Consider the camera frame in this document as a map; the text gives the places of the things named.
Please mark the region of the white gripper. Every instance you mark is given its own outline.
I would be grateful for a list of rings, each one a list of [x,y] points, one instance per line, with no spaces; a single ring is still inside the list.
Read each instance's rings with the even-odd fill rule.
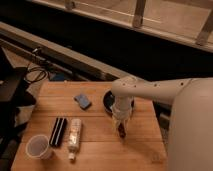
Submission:
[[[129,125],[131,123],[131,114],[132,114],[132,108],[129,107],[127,109],[124,108],[118,108],[115,105],[112,106],[112,122],[113,127],[116,132],[118,132],[119,127],[119,121],[125,121],[125,128],[128,130]]]

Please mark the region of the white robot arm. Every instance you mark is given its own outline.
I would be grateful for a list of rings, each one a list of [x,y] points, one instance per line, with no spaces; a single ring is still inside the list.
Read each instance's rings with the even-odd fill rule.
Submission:
[[[138,81],[133,76],[112,83],[116,121],[132,113],[134,97],[171,105],[167,171],[213,171],[213,78]]]

